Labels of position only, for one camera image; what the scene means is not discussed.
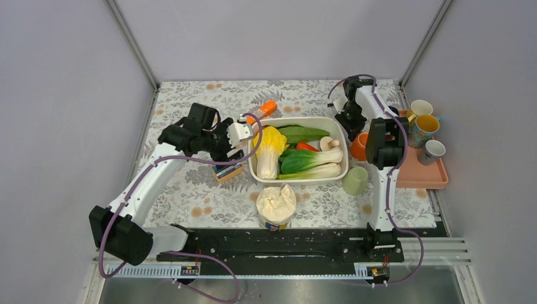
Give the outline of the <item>orange mug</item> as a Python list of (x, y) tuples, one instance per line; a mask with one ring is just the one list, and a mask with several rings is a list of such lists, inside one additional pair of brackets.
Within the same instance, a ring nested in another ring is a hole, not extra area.
[(361, 132), (359, 133), (356, 138), (353, 140), (351, 148), (350, 148), (350, 155), (354, 157), (356, 160), (365, 162), (367, 160), (366, 157), (366, 144), (368, 139), (368, 132)]

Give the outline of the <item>dark blue mug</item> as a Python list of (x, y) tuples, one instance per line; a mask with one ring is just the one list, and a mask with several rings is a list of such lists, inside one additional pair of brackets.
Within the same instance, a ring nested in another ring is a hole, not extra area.
[(399, 116), (399, 111), (397, 108), (393, 107), (393, 106), (389, 106), (389, 109), (395, 114), (396, 117)]

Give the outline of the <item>light green cup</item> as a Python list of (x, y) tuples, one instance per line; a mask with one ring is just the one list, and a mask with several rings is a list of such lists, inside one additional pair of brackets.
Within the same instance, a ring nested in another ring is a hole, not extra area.
[(363, 167), (355, 167), (343, 177), (341, 186), (347, 195), (358, 196), (365, 191), (368, 183), (368, 171)]

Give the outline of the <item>yellow mug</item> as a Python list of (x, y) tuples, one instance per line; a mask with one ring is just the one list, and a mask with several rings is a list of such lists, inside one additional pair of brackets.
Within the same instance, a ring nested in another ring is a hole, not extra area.
[(417, 99), (410, 104), (409, 109), (406, 112), (406, 118), (412, 123), (418, 116), (431, 115), (433, 111), (431, 103), (423, 99)]

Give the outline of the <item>light blue floral mug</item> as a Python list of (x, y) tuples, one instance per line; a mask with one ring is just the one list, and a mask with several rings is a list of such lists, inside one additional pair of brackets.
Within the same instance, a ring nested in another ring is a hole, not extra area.
[(422, 148), (439, 130), (440, 122), (432, 115), (419, 115), (413, 120), (408, 133), (408, 145), (411, 148)]

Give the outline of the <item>grey mug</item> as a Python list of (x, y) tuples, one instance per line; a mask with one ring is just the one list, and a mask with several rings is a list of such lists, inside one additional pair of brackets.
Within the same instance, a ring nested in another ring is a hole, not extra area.
[(427, 166), (439, 160), (446, 153), (445, 145), (435, 139), (428, 140), (419, 154), (420, 164)]

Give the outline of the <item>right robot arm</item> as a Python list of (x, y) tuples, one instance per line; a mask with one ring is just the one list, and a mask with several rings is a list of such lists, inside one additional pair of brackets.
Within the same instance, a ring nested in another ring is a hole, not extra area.
[(352, 75), (340, 83), (346, 101), (335, 101), (333, 105), (337, 112), (335, 118), (348, 139), (354, 140), (365, 126), (369, 127), (365, 157), (373, 170), (373, 218), (367, 223), (360, 250), (369, 260), (378, 261), (397, 245), (391, 202), (407, 155), (409, 122), (381, 99), (373, 75)]

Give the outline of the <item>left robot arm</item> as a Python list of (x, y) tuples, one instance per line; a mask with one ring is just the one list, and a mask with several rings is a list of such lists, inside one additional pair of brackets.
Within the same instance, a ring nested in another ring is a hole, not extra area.
[(191, 259), (197, 245), (186, 230), (177, 225), (147, 228), (148, 213), (175, 173), (187, 162), (195, 162), (196, 153), (209, 153), (210, 165), (237, 165), (244, 154), (235, 148), (252, 135), (245, 120), (221, 120), (216, 109), (193, 103), (186, 117), (162, 130), (152, 154), (126, 189), (108, 206), (90, 211), (99, 264), (104, 264), (105, 254), (130, 265), (167, 251), (181, 260)]

